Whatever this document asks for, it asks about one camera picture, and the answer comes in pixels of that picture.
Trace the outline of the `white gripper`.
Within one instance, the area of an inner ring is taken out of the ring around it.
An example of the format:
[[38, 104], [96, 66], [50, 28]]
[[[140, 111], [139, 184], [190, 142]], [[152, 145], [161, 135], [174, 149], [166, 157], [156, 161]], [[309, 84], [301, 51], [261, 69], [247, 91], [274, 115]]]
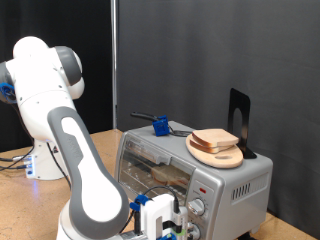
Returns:
[[187, 240], [188, 211], [174, 197], [162, 194], [141, 205], [141, 231], [148, 240]]

